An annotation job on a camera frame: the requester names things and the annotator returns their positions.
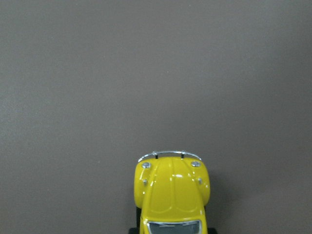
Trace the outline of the yellow beetle toy car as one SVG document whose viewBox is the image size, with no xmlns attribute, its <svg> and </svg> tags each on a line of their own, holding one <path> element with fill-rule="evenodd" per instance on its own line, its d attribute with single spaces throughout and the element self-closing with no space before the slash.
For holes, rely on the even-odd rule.
<svg viewBox="0 0 312 234">
<path fill-rule="evenodd" d="M 211 195 L 202 159 L 186 151 L 156 151 L 136 165 L 136 227 L 131 234 L 214 234 L 206 220 Z"/>
</svg>

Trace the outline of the brown table mat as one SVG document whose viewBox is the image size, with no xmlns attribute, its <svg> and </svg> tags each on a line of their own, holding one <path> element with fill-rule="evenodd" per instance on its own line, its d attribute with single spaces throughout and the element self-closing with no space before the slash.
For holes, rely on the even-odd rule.
<svg viewBox="0 0 312 234">
<path fill-rule="evenodd" d="M 127 233 L 161 150 L 220 234 L 311 233 L 311 1 L 1 1 L 1 233 Z"/>
</svg>

